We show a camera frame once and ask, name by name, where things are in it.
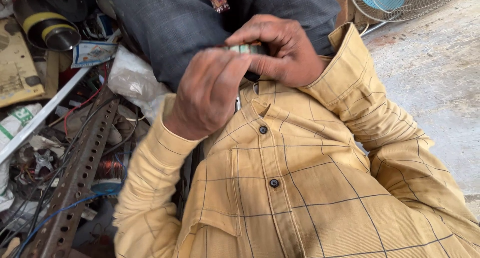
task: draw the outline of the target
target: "rusty metal bar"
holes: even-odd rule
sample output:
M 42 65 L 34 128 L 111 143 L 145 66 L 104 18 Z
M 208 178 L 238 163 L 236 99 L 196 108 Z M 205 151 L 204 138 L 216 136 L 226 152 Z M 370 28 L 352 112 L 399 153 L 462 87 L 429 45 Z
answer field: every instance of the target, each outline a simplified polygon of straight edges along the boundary
M 93 105 L 93 111 L 103 102 L 113 96 L 113 93 L 104 86 L 98 99 Z M 58 183 L 53 199 L 46 216 L 59 209 L 66 208 L 75 202 L 89 197 L 100 158 L 105 149 L 107 137 L 117 111 L 119 100 L 112 100 L 110 104 L 101 108 L 92 120 L 86 125 L 80 136 L 75 154 L 65 173 Z M 27 258 L 67 258 L 74 240 L 80 216 L 85 202 L 59 212 L 40 228 L 30 248 L 23 253 Z

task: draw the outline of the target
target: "shirt button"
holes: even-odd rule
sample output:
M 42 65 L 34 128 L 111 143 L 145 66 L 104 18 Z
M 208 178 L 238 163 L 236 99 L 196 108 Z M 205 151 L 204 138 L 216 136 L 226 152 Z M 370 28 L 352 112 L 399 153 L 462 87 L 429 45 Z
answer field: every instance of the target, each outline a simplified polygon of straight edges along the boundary
M 260 131 L 261 134 L 266 134 L 267 131 L 268 131 L 268 129 L 267 129 L 266 126 L 261 126 L 260 129 L 259 129 L 259 131 Z
M 277 188 L 280 185 L 280 182 L 277 179 L 270 180 L 270 186 L 272 188 Z

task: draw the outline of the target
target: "copper wire coil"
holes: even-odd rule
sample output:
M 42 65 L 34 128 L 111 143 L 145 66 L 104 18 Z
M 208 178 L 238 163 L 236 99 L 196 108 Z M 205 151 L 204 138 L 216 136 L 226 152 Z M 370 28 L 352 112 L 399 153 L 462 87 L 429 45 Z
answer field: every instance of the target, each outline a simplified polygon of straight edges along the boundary
M 112 152 L 100 159 L 95 179 L 123 178 L 123 164 L 115 157 L 115 154 L 118 154 L 118 152 Z

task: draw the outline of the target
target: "hand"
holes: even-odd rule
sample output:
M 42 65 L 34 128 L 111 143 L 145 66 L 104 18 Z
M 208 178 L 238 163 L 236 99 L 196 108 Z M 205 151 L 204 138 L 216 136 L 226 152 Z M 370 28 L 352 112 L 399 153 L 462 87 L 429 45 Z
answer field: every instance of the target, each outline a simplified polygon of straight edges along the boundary
M 270 48 L 270 56 L 250 55 L 249 71 L 266 75 L 291 88 L 314 82 L 327 63 L 315 52 L 298 21 L 258 14 L 225 40 L 228 46 L 260 40 Z
M 183 74 L 165 127 L 199 140 L 224 126 L 235 111 L 238 87 L 251 61 L 247 54 L 219 48 L 197 53 Z

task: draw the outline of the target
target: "shirt pocket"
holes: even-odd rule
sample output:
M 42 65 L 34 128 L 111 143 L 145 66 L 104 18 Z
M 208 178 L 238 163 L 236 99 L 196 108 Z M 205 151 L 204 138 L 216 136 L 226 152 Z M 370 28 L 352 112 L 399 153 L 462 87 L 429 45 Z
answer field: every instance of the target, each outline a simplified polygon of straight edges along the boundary
M 204 159 L 195 170 L 183 213 L 177 250 L 187 235 L 206 224 L 241 236 L 240 214 L 234 186 L 232 152 L 224 150 Z

